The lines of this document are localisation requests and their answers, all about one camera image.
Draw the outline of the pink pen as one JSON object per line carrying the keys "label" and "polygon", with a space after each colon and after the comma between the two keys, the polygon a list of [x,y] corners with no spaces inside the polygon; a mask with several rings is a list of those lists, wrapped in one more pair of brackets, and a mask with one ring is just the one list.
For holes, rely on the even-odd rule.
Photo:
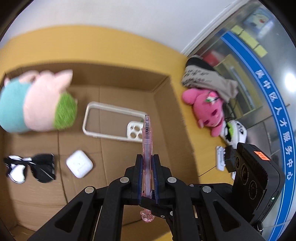
{"label": "pink pen", "polygon": [[142,129],[142,190],[141,203],[149,204],[152,201],[152,126],[149,115],[144,117]]}

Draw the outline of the white earbuds case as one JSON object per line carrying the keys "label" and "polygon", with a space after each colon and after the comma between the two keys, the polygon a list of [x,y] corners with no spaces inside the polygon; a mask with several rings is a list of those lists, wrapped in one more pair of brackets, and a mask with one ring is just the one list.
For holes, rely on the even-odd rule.
{"label": "white earbuds case", "polygon": [[76,178],[83,178],[93,169],[93,162],[82,151],[77,150],[66,159],[66,165]]}

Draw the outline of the black sunglasses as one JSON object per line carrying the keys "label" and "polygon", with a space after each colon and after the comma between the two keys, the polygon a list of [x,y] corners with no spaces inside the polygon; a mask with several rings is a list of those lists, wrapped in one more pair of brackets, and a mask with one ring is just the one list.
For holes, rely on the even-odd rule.
{"label": "black sunglasses", "polygon": [[49,183],[56,179],[53,154],[37,154],[26,158],[10,155],[4,157],[3,161],[7,167],[6,176],[17,184],[25,182],[27,169],[30,169],[33,177],[41,183]]}

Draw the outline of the white clear phone case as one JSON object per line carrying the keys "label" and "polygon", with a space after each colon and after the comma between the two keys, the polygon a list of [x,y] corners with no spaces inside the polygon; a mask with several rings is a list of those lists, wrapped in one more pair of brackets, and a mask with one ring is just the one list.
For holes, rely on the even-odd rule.
{"label": "white clear phone case", "polygon": [[142,143],[145,115],[142,111],[92,101],[86,107],[82,130],[94,138]]}

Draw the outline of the brown cardboard box tray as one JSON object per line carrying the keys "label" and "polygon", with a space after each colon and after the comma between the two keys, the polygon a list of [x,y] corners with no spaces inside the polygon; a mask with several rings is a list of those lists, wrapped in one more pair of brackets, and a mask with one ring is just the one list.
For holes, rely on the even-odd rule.
{"label": "brown cardboard box tray", "polygon": [[151,117],[153,152],[173,176],[197,183],[196,158],[181,113],[180,78],[171,74],[116,65],[51,63],[1,73],[14,78],[29,70],[57,73],[73,70],[69,92],[78,101],[74,125],[62,131],[1,131],[1,156],[29,157],[52,153],[56,179],[40,183],[27,173],[23,184],[5,175],[1,165],[1,219],[15,240],[27,240],[83,188],[107,186],[134,165],[142,145],[87,136],[85,131],[125,136],[132,116],[105,110],[86,111],[90,102],[101,102],[142,111]]}

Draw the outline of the pig plush toy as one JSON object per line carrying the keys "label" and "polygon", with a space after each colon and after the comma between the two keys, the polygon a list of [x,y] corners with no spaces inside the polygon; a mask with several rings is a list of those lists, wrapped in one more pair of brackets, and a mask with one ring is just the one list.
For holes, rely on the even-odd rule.
{"label": "pig plush toy", "polygon": [[67,91],[72,78],[72,70],[31,70],[5,78],[1,88],[1,127],[8,133],[25,133],[73,126],[78,106]]}

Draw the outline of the blue banner with characters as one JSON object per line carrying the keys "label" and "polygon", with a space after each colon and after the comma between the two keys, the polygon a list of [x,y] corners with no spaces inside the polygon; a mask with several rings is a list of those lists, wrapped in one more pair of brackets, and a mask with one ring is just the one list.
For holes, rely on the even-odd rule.
{"label": "blue banner with characters", "polygon": [[295,196],[295,137],[287,108],[269,72],[253,52],[231,31],[221,40],[239,57],[251,72],[269,105],[280,139],[282,170],[285,175],[279,211],[269,240],[278,240],[292,209]]}

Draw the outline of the white device at edge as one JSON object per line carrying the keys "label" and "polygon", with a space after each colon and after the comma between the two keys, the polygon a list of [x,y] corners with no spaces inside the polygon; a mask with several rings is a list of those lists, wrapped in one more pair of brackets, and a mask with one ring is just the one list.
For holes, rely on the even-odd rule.
{"label": "white device at edge", "polygon": [[225,148],[222,146],[217,146],[216,147],[216,168],[219,171],[224,171],[225,169]]}

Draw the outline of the white panda plush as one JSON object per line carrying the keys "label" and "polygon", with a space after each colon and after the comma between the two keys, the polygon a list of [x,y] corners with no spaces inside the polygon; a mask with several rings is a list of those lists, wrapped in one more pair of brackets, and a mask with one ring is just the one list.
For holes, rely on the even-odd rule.
{"label": "white panda plush", "polygon": [[237,149],[238,143],[246,143],[247,130],[237,120],[224,121],[220,137],[222,137],[226,145]]}

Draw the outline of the pink plush toy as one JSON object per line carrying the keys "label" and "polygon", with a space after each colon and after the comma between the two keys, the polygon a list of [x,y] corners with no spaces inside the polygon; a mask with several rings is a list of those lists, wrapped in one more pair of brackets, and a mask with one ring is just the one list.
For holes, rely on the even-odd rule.
{"label": "pink plush toy", "polygon": [[199,128],[211,129],[211,136],[220,135],[223,122],[223,100],[210,89],[190,88],[182,93],[182,101],[190,105]]}

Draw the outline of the yellow sticky notes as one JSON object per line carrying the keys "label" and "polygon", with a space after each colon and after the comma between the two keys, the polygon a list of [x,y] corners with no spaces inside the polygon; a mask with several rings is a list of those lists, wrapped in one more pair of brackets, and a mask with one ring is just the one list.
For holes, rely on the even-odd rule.
{"label": "yellow sticky notes", "polygon": [[260,58],[267,55],[268,52],[266,51],[266,49],[239,25],[235,25],[231,29],[231,32],[236,34],[241,40],[243,40]]}

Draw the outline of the cartoon poster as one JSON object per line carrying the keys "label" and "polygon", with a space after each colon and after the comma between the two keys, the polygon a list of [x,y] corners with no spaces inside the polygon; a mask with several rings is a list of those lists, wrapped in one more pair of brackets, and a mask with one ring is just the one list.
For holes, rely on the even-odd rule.
{"label": "cartoon poster", "polygon": [[264,36],[272,27],[274,16],[267,9],[262,7],[254,10],[243,24],[259,36]]}

